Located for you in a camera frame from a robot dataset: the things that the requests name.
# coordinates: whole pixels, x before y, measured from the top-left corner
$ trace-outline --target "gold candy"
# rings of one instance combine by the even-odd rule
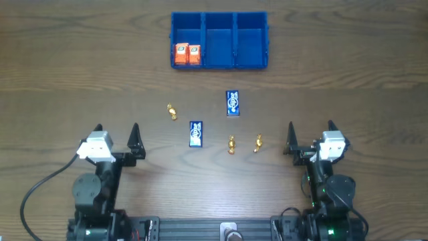
[[[231,136],[229,136],[229,148],[230,148],[230,150],[227,151],[230,155],[235,154],[235,146],[236,146],[235,137],[233,135],[231,135]]]
[[[257,135],[257,140],[255,140],[255,149],[254,153],[257,153],[260,150],[260,147],[263,145],[263,142],[261,141],[261,134]]]
[[[169,114],[171,115],[172,120],[175,121],[177,119],[177,112],[171,106],[171,103],[168,103],[167,110],[168,110]]]

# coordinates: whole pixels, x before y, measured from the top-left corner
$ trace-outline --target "blue plastic bin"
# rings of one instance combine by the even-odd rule
[[[266,12],[171,14],[171,66],[176,69],[260,69],[268,66]],[[201,46],[201,65],[174,65],[175,44]]]

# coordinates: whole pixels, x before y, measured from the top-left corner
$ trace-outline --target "orange snack package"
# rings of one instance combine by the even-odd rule
[[[189,63],[189,44],[176,44],[175,45],[175,59],[174,64],[187,64]]]
[[[189,46],[189,63],[190,64],[201,64],[201,46],[194,45]]]

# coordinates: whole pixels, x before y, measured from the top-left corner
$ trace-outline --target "wooden tabletop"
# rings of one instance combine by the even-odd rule
[[[267,11],[269,66],[172,69],[172,11]],[[119,151],[140,125],[147,158],[123,170],[116,203],[131,216],[311,208],[300,191],[304,167],[282,155],[288,123],[309,144],[332,119],[352,143],[334,172],[356,181],[367,240],[428,237],[427,16],[426,0],[1,1],[0,236],[30,240],[23,196],[98,123]],[[239,90],[239,118],[225,114],[230,89]],[[204,122],[202,149],[189,148],[191,120]],[[76,161],[30,197],[25,215],[43,240],[65,240],[73,182],[93,172]]]

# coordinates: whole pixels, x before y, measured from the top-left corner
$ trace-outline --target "wood grain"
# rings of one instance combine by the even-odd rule
[[[172,11],[269,13],[262,71],[176,71]],[[126,150],[140,124],[147,158],[124,169],[116,207],[161,218],[269,217],[309,208],[303,167],[282,155],[288,122],[308,144],[333,119],[350,139],[335,173],[357,182],[367,240],[428,237],[428,4],[420,1],[0,1],[0,236],[30,240],[25,192],[102,123]],[[238,89],[241,116],[225,117]],[[169,117],[172,102],[179,119]],[[190,149],[188,123],[204,121]],[[263,147],[252,153],[258,133]],[[234,134],[237,150],[227,154]],[[77,161],[25,210],[43,240],[64,240]]]

